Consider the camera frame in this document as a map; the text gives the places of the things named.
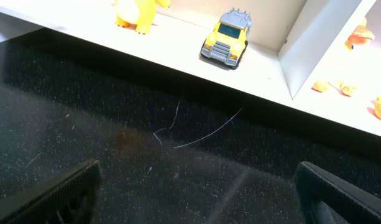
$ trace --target orange rubber duck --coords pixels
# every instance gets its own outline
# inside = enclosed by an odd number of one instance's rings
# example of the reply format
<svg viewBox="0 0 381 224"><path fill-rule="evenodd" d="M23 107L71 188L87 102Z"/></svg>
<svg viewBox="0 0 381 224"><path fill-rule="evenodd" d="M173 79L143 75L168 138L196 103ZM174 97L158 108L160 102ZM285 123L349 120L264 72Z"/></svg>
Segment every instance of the orange rubber duck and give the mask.
<svg viewBox="0 0 381 224"><path fill-rule="evenodd" d="M345 49L349 52L353 51L354 45L367 45L371 40L375 39L373 33L366 28L367 19L363 18L363 21L354 29L353 33L345 41ZM328 82L327 80L318 80L312 89L318 92L325 92L329 90L330 84L335 87L339 87L343 95L353 96L358 89L357 85L351 85L347 80L337 80L336 83Z"/></svg>

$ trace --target yellow toy figure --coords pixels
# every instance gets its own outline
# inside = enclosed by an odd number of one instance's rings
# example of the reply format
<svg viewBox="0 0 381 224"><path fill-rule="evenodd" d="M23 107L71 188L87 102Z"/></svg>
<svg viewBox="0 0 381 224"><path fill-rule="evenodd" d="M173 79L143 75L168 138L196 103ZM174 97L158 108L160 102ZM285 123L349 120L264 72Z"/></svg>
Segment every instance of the yellow toy figure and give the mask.
<svg viewBox="0 0 381 224"><path fill-rule="evenodd" d="M171 0L115 0L117 26L136 24L136 32L148 34L152 28L157 3L162 7L171 6Z"/></svg>
<svg viewBox="0 0 381 224"><path fill-rule="evenodd" d="M364 18L363 21L354 29L353 33L349 36L349 38L346 40L344 45L344 51L346 52L352 52L354 45L367 45L371 42L371 40L374 40L375 36L373 33L371 33L370 30L366 28L367 25L367 19ZM352 73L348 67L345 68L344 71L341 71L344 73ZM339 74L339 77L347 76L348 74ZM343 95L346 96L353 96L355 91L358 89L358 86L354 83L349 82L349 80L352 78L346 78L345 80L336 80L334 82L327 80L318 80L312 87L312 89L324 92L329 89L330 84L332 86L338 87Z"/></svg>

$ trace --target yellow toy truck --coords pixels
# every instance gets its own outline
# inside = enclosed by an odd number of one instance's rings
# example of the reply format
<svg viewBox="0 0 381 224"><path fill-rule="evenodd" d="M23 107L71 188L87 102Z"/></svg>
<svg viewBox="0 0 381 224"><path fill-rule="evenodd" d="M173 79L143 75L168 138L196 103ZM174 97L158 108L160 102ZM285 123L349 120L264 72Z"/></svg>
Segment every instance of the yellow toy truck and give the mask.
<svg viewBox="0 0 381 224"><path fill-rule="evenodd" d="M248 46L246 40L252 25L250 14L239 9L231 9L223 14L214 30L205 40L201 55L219 60L236 69Z"/></svg>

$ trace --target white vertical panel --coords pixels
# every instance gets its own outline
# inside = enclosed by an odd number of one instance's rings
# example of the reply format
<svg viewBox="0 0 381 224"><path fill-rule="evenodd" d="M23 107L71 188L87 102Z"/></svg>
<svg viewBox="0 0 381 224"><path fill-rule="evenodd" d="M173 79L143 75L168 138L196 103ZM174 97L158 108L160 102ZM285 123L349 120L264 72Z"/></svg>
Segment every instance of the white vertical panel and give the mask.
<svg viewBox="0 0 381 224"><path fill-rule="evenodd" d="M0 42L33 32L42 27L0 13Z"/></svg>
<svg viewBox="0 0 381 224"><path fill-rule="evenodd" d="M159 13L207 29L213 28L222 13L232 7L251 13L249 41L279 50L306 0L171 0L170 9L159 7Z"/></svg>
<svg viewBox="0 0 381 224"><path fill-rule="evenodd" d="M375 0L308 0L288 42L279 52L280 63L292 97L305 84L311 88L312 72L329 66L332 49L343 46Z"/></svg>

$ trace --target toy figure's belly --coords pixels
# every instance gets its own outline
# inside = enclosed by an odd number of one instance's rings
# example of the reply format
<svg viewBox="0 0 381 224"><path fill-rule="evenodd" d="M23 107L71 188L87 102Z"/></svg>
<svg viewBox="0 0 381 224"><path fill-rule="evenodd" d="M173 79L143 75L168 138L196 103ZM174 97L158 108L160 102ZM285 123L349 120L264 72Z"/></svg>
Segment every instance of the toy figure's belly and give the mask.
<svg viewBox="0 0 381 224"><path fill-rule="evenodd" d="M139 8L136 0L117 0L116 12L117 15L124 21L136 23L139 19Z"/></svg>

